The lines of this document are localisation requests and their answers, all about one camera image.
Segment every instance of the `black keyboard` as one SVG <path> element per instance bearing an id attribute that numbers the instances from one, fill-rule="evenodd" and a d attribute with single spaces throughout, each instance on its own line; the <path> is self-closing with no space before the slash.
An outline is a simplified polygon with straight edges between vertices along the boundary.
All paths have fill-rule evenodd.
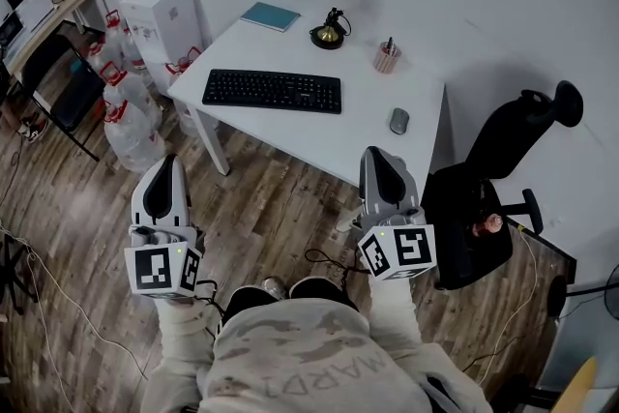
<path id="1" fill-rule="evenodd" d="M 310 74 L 213 69 L 202 103 L 341 114 L 340 81 Z"/>

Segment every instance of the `white marker cube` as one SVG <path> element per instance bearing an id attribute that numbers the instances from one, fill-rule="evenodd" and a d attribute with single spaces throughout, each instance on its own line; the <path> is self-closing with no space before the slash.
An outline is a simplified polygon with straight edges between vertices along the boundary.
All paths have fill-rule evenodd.
<path id="1" fill-rule="evenodd" d="M 201 258 L 187 241 L 125 248 L 133 294 L 152 298 L 193 296 Z"/>
<path id="2" fill-rule="evenodd" d="M 379 280 L 412 279 L 436 266 L 433 225 L 376 226 L 357 246 Z"/>

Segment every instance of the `chair seat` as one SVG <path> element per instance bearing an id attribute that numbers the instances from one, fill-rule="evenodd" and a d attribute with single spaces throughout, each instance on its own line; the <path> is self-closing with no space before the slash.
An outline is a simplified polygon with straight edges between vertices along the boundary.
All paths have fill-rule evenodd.
<path id="1" fill-rule="evenodd" d="M 495 234 L 481 238 L 472 234 L 474 223 L 489 214 L 500 214 L 501 202 L 494 186 L 488 180 L 477 179 L 466 163 L 428 176 L 422 206 L 427 221 L 434 225 L 440 285 L 444 288 L 464 287 L 512 256 L 512 238 L 506 222 Z"/>
<path id="2" fill-rule="evenodd" d="M 72 132 L 103 94 L 104 87 L 105 83 L 82 65 L 52 106 L 50 114 Z"/>

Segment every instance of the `person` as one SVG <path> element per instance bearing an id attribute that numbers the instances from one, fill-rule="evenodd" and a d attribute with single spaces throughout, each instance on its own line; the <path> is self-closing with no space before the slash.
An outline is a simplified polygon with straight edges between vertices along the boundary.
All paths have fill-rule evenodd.
<path id="1" fill-rule="evenodd" d="M 214 344 L 203 301 L 156 300 L 162 361 L 143 413 L 491 412 L 443 349 L 423 343 L 408 280 L 370 277 L 368 319 L 327 279 L 297 282 L 288 299 L 269 284 L 234 292 Z"/>
<path id="2" fill-rule="evenodd" d="M 10 76 L 4 64 L 0 62 L 0 122 L 6 123 L 9 129 L 21 134 L 28 142 L 39 139 L 47 129 L 47 120 L 39 119 L 39 112 L 19 119 L 16 112 L 7 100 Z"/>

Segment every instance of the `beige sweatshirt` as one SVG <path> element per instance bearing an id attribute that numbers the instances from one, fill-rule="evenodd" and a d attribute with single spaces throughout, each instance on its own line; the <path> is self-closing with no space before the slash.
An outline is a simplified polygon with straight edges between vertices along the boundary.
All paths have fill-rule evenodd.
<path id="1" fill-rule="evenodd" d="M 408 280 L 370 288 L 368 319 L 328 300 L 285 300 L 235 315 L 214 345 L 203 304 L 157 301 L 163 360 L 142 413 L 430 413 L 430 399 L 438 411 L 490 413 L 477 384 L 422 343 Z"/>

